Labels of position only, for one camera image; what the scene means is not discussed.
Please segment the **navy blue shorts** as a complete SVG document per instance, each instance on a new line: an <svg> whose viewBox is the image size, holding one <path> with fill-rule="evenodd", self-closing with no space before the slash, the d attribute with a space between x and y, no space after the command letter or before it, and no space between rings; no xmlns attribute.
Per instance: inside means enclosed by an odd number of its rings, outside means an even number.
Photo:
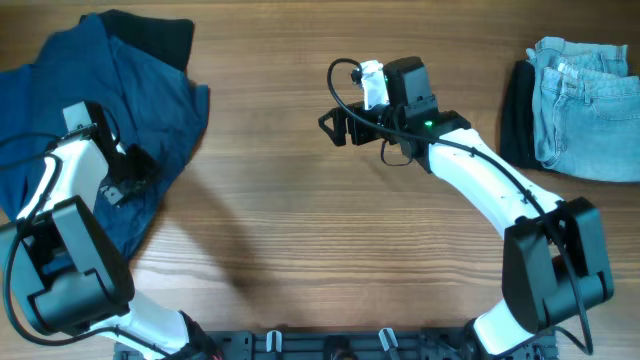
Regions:
<svg viewBox="0 0 640 360"><path fill-rule="evenodd" d="M207 127L209 89L108 37L97 14L85 15L50 35L33 63L2 72L2 162L43 152L67 132L62 110L82 101L106 110L125 150L138 144L160 167L156 180L132 200L120 206L104 196L96 201L97 220L130 259Z"/></svg>

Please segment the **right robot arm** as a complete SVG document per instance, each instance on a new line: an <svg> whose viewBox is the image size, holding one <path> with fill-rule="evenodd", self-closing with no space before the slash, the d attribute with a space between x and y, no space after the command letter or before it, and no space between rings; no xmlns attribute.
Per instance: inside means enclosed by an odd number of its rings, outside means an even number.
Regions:
<svg viewBox="0 0 640 360"><path fill-rule="evenodd" d="M585 198L566 201L519 173L455 111L442 111L416 56L389 63L353 61L361 101L338 101L318 123L336 146L379 141L400 147L406 164L458 190L503 242L501 300L437 349L463 359L544 358L545 341L577 318L573 344L592 355L588 311L614 293L601 216Z"/></svg>

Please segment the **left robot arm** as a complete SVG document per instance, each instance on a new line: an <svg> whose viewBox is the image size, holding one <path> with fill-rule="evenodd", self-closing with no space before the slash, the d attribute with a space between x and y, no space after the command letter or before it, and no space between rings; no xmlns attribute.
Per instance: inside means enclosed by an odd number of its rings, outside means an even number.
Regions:
<svg viewBox="0 0 640 360"><path fill-rule="evenodd" d="M220 359L222 349L188 315L136 291L126 259L94 215L146 184L155 163L126 153L103 107L82 101L63 111L67 132L35 160L45 171L17 219L1 228L2 302L23 339L62 347L103 336L144 359Z"/></svg>

